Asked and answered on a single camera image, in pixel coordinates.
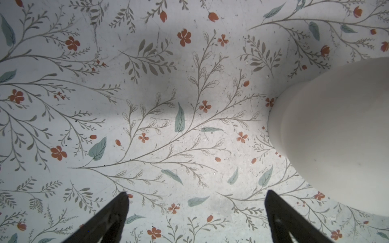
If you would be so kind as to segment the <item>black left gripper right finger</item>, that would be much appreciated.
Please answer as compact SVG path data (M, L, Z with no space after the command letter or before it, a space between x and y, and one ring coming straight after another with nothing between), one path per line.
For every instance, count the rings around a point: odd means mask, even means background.
M273 190L267 192L264 204L274 243L331 242Z

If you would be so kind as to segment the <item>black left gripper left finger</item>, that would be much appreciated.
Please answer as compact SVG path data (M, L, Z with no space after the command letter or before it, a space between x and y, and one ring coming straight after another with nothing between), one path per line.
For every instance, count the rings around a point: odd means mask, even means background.
M129 210L126 192L121 192L64 243L118 243Z

